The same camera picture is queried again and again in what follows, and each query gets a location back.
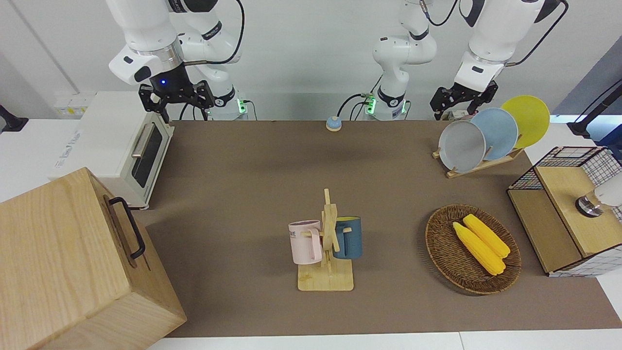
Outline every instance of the wall socket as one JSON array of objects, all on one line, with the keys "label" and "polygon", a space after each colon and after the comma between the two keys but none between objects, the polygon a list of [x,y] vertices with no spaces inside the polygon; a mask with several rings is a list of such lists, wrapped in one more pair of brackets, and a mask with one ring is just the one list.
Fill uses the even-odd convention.
[{"label": "wall socket", "polygon": [[57,96],[53,107],[60,119],[80,119],[94,96],[95,92]]}]

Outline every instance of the white toaster oven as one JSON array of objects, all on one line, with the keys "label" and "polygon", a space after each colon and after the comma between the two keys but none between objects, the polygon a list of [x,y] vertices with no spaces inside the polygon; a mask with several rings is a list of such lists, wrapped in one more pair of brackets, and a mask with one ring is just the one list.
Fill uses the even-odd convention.
[{"label": "white toaster oven", "polygon": [[136,92],[98,92],[48,178],[86,166],[113,195],[147,207],[173,130]]}]

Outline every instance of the corn cob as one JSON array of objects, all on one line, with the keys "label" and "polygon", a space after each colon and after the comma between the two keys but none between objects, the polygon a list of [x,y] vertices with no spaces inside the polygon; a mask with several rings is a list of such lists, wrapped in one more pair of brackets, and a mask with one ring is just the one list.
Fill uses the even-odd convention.
[{"label": "corn cob", "polygon": [[505,270],[505,263],[497,256],[482,240],[477,237],[471,230],[460,225],[458,222],[453,223],[453,229],[462,244],[468,249],[475,259],[483,266],[492,276],[499,275]]},{"label": "corn cob", "polygon": [[464,219],[465,226],[467,226],[474,234],[477,235],[484,243],[493,250],[499,258],[507,258],[509,254],[509,247],[505,242],[497,236],[486,224],[484,224],[477,216],[468,214]]}]

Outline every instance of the wooden box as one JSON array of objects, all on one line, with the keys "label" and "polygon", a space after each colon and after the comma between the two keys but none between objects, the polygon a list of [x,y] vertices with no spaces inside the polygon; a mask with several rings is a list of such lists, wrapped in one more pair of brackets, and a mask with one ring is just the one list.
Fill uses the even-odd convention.
[{"label": "wooden box", "polygon": [[86,168],[0,204],[0,266],[3,350],[145,349],[186,320],[147,231]]},{"label": "wooden box", "polygon": [[541,189],[508,194],[550,276],[595,276],[622,267],[622,224],[607,210],[589,218],[575,201],[595,185],[581,167],[536,166]]}]

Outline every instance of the white mug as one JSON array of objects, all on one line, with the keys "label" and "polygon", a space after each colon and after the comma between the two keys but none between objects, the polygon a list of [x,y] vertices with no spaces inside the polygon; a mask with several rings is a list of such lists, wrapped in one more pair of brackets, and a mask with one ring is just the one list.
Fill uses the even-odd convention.
[{"label": "white mug", "polygon": [[308,265],[322,261],[319,220],[292,222],[289,227],[289,241],[292,244],[292,257],[297,265]]}]

